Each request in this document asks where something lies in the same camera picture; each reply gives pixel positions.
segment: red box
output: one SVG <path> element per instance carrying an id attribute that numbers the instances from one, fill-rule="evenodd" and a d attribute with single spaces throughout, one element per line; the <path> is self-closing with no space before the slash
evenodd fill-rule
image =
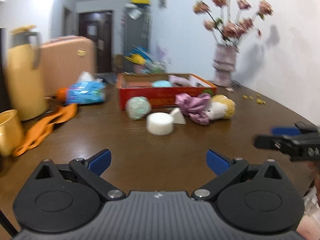
<path id="1" fill-rule="evenodd" d="M 157 80 L 169 80 L 169 75 L 186 78 L 193 87 L 172 87 L 172 88 L 126 88 L 127 82 L 154 82 Z M 125 110 L 126 102 L 132 97 L 148 98 L 152 108 L 174 106 L 176 95 L 187 93 L 197 97 L 201 93 L 216 94 L 217 87 L 210 82 L 194 74 L 124 74 L 118 75 L 117 86 L 119 89 L 120 110 Z"/>

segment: white cylinder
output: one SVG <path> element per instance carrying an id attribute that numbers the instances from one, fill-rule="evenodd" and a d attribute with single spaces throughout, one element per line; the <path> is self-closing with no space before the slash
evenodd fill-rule
<path id="1" fill-rule="evenodd" d="M 173 117 L 166 113 L 153 113 L 147 117 L 147 130 L 155 135 L 167 135 L 173 132 Z"/>

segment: bouquet of flowers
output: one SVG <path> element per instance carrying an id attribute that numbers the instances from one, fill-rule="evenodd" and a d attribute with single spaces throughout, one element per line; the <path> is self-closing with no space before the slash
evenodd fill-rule
<path id="1" fill-rule="evenodd" d="M 253 23 L 257 16 L 262 20 L 266 15 L 272 15 L 273 10 L 272 6 L 267 3 L 265 0 L 260 1 L 259 9 L 254 13 L 251 18 L 242 18 L 240 16 L 242 11 L 249 10 L 251 5 L 246 0 L 237 0 L 239 7 L 238 14 L 236 16 L 235 22 L 231 22 L 230 7 L 231 0 L 212 0 L 215 6 L 221 8 L 220 18 L 214 19 L 211 15 L 211 11 L 208 5 L 203 1 L 197 1 L 193 6 L 193 11 L 195 14 L 209 14 L 211 21 L 204 21 L 204 27 L 213 33 L 213 36 L 218 44 L 222 45 L 231 45 L 236 47 L 238 51 L 238 46 L 244 41 L 244 39 L 252 32 L 256 31 L 257 36 L 261 37 L 261 31 L 257 28 L 254 28 Z M 224 8 L 227 8 L 227 20 L 224 21 Z M 221 34 L 221 43 L 219 43 L 215 30 Z"/>

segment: yellow mug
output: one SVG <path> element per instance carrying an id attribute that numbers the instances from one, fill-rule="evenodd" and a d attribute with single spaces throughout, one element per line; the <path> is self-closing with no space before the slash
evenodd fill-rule
<path id="1" fill-rule="evenodd" d="M 17 110 L 0 114 L 0 154 L 7 157 L 17 148 L 24 137 Z"/>

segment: wooden table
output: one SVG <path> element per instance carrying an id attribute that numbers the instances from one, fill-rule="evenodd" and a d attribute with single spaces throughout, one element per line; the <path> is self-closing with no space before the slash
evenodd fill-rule
<path id="1" fill-rule="evenodd" d="M 113 86 L 108 86 L 107 92 L 106 103 L 81 106 L 74 119 L 58 127 L 39 147 L 21 157 L 0 160 L 0 208 L 16 227 L 13 200 L 42 159 L 68 163 L 76 157 L 89 158 L 104 148 L 111 150 L 112 164 L 102 178 L 126 193 L 130 190 L 191 193 L 215 177 L 205 162 L 210 148 L 231 159 L 243 157 L 252 164 L 275 159 L 301 196 L 313 180 L 304 163 L 291 163 L 279 152 L 253 147 L 254 135 L 269 133 L 272 126 L 309 122 L 268 98 L 262 97 L 266 104 L 258 105 L 252 90 L 241 88 L 233 93 L 218 90 L 236 103 L 236 114 L 231 120 L 200 126 L 187 117 L 186 125 L 176 124 L 173 134 L 162 137 L 147 132 L 145 118 L 133 121 L 126 112 L 119 111 L 118 94 Z M 244 94 L 253 96 L 254 100 L 243 99 Z M 169 109 L 154 112 L 169 112 Z M 34 122 L 25 122 L 25 129 Z M 9 239 L 3 229 L 0 239 Z"/>

